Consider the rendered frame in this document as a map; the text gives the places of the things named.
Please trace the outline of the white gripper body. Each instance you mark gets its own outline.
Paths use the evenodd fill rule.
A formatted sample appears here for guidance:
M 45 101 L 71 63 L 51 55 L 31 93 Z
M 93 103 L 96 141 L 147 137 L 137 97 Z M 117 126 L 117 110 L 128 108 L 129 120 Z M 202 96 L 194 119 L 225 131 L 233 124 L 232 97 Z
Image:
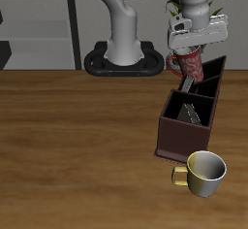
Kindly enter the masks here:
M 172 17 L 169 25 L 168 47 L 170 49 L 218 43 L 228 38 L 228 17 L 226 15 L 212 16 L 205 28 L 197 30 L 192 29 L 192 20 L 184 18 L 182 14 Z

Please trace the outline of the red patterned mug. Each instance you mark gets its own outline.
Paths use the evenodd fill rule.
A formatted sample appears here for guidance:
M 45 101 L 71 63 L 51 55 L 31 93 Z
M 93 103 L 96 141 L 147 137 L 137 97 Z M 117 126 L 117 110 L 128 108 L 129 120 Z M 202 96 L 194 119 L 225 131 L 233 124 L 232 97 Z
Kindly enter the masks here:
M 172 60 L 177 61 L 181 73 L 172 69 Z M 194 83 L 203 80 L 202 58 L 199 46 L 175 49 L 174 55 L 168 58 L 167 64 L 169 69 L 180 78 L 193 78 Z

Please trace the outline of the dark book with grey pages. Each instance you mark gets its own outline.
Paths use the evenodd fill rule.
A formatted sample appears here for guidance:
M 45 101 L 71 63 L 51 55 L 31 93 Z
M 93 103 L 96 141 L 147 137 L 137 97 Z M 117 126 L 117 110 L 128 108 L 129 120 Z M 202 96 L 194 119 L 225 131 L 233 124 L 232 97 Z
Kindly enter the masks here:
M 195 79 L 187 76 L 182 84 L 181 91 L 188 92 L 194 83 Z

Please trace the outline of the black book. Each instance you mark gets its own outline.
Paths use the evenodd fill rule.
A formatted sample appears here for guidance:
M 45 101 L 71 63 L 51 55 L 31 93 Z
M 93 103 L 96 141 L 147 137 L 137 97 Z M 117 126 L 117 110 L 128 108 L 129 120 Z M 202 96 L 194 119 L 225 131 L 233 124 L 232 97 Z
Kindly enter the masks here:
M 193 104 L 183 104 L 177 116 L 177 120 L 201 125 L 201 120 Z

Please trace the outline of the dark brown desk caddy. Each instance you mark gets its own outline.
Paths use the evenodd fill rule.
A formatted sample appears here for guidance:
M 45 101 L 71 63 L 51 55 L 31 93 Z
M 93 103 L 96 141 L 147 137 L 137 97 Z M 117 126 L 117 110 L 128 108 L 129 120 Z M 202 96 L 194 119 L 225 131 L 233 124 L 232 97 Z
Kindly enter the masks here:
M 192 84 L 188 92 L 181 91 L 184 80 L 170 92 L 159 117 L 155 157 L 185 165 L 191 153 L 207 150 L 226 58 L 203 63 L 203 81 Z M 201 125 L 177 120 L 183 104 L 194 105 Z

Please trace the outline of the yellow and white mug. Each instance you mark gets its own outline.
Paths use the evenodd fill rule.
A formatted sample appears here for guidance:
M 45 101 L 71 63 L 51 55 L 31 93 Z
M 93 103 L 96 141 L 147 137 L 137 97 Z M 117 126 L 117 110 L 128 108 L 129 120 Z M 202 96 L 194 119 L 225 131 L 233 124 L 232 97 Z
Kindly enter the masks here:
M 174 185 L 187 186 L 199 197 L 211 196 L 227 172 L 225 161 L 217 154 L 199 150 L 187 159 L 186 167 L 174 167 L 171 181 Z

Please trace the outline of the grey shelf unit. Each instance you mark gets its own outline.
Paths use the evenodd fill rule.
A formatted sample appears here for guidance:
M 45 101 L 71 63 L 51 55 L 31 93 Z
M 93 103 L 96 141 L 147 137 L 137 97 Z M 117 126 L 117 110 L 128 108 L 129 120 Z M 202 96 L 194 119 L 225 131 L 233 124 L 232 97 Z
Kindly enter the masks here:
M 12 50 L 3 70 L 79 70 L 76 0 L 0 0 L 0 41 Z

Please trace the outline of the black angular object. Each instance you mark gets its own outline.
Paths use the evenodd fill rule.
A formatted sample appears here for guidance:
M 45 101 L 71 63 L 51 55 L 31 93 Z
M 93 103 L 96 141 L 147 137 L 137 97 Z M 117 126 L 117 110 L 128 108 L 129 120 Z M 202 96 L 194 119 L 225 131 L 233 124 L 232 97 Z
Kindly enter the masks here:
M 3 70 L 10 57 L 12 50 L 8 41 L 0 41 L 0 70 Z

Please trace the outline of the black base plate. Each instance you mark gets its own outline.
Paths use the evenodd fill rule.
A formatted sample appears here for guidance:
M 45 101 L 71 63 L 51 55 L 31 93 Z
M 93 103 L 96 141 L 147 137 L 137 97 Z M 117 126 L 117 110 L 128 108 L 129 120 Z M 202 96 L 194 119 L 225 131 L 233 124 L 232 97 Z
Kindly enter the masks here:
M 165 66 L 164 57 L 154 49 L 149 41 L 141 41 L 144 58 L 135 65 L 118 66 L 104 58 L 107 42 L 97 42 L 94 49 L 84 58 L 84 68 L 96 77 L 152 77 L 159 75 Z

